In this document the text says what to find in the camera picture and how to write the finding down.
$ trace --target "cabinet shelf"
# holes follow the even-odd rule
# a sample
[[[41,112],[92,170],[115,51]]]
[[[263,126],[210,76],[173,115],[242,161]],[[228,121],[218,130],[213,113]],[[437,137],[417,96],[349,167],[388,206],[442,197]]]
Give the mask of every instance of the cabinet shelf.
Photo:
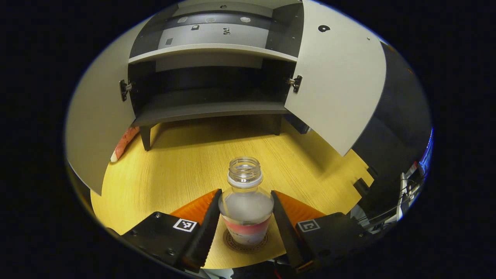
[[[137,62],[153,61],[169,55],[193,53],[237,53],[291,62],[296,62],[298,60],[298,58],[291,55],[252,46],[235,44],[191,44],[147,52],[130,58],[128,63],[133,64]]]
[[[156,95],[144,106],[133,126],[218,116],[289,113],[282,101],[258,90],[232,92],[230,88],[210,88]]]

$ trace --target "gray cabinet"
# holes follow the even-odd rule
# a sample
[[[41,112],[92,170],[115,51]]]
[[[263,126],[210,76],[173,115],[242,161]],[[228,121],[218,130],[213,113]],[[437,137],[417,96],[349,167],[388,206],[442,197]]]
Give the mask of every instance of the gray cabinet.
[[[153,125],[201,117],[293,113],[345,155],[382,93],[386,65],[378,37],[310,0],[271,11],[272,18],[266,9],[249,15],[251,23],[235,10],[224,14],[237,12],[239,22],[186,19],[172,28],[184,29],[189,38],[177,33],[168,44],[164,20],[177,25],[188,15],[175,6],[115,40],[85,73],[69,107],[65,148],[79,178],[100,195],[109,158],[127,127],[142,127],[149,149],[146,134]],[[201,36],[192,37],[199,30],[226,39],[202,43]],[[233,32],[243,38],[250,30],[263,39],[237,44]],[[299,75],[296,93],[287,81]],[[121,80],[131,85],[126,101]]]

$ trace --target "plastic bottle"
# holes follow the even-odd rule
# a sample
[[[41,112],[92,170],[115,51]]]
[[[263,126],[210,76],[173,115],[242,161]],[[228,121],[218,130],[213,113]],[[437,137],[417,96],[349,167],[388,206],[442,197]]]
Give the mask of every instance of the plastic bottle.
[[[233,240],[242,246],[259,244],[269,226],[274,199],[259,186],[262,180],[257,159],[239,157],[229,163],[231,188],[222,193],[219,209]]]

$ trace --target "carrot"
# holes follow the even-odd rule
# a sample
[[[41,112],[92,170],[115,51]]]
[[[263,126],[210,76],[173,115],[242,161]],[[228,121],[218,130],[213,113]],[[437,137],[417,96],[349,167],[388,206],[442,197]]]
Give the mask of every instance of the carrot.
[[[296,223],[298,222],[325,216],[324,213],[298,201],[297,199],[291,198],[290,196],[276,190],[274,190],[274,192],[279,198],[282,208],[284,208],[284,211],[286,212],[291,225],[293,225],[293,228],[296,227]]]
[[[201,225],[207,213],[208,207],[212,203],[212,200],[217,191],[218,189],[215,189],[214,191],[207,193],[199,197],[198,199],[180,207],[169,215],[190,221],[195,221]]]
[[[116,149],[114,150],[114,153],[110,157],[110,161],[112,163],[117,162],[117,160],[119,160],[119,158],[124,153],[126,146],[131,142],[131,140],[134,138],[134,136],[138,132],[139,132],[139,127],[128,128],[128,130],[124,133],[124,136],[121,138],[121,140],[117,144]]]

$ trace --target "cabinet door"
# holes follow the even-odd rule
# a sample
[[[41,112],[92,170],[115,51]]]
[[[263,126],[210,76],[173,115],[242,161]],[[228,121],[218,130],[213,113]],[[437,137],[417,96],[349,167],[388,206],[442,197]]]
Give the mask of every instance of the cabinet door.
[[[304,26],[285,107],[324,138],[341,156],[358,139],[379,102],[386,60],[379,38],[347,16],[303,0]],[[325,25],[321,32],[319,27]]]
[[[127,83],[131,47],[149,19],[121,35],[93,61],[67,112],[67,160],[81,181],[99,195],[110,156],[135,119],[129,94],[126,101],[121,99],[119,81]]]

